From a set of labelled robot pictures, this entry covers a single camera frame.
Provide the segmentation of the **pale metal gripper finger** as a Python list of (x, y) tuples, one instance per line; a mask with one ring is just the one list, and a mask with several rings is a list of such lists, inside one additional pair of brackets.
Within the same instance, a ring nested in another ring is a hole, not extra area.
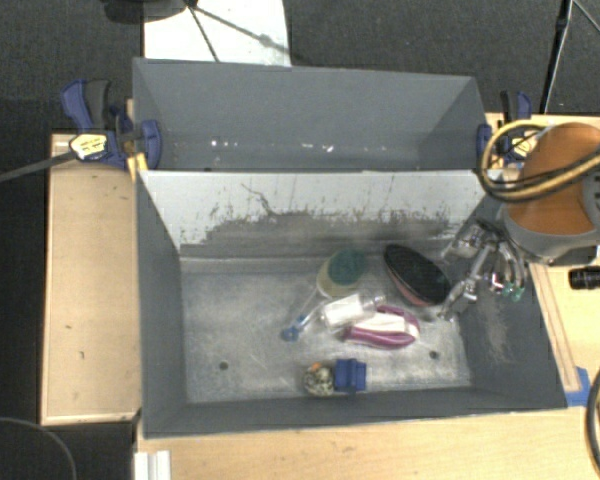
[(456, 259), (470, 259), (473, 257), (472, 244), (461, 238), (451, 240), (440, 254), (440, 259), (444, 263), (450, 263)]
[(457, 282), (442, 303), (437, 317), (451, 321), (456, 314), (464, 311), (467, 304), (475, 303), (477, 300), (476, 284), (470, 280)]

